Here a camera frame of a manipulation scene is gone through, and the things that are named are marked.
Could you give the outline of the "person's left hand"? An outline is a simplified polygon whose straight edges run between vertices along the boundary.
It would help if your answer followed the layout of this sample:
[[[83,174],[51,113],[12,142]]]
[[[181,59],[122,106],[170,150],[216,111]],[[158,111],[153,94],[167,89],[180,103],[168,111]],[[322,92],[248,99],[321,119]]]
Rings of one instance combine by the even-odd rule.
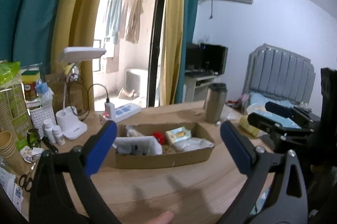
[[[149,220],[146,224],[170,224],[174,219],[174,214],[171,211],[165,211],[161,215]]]

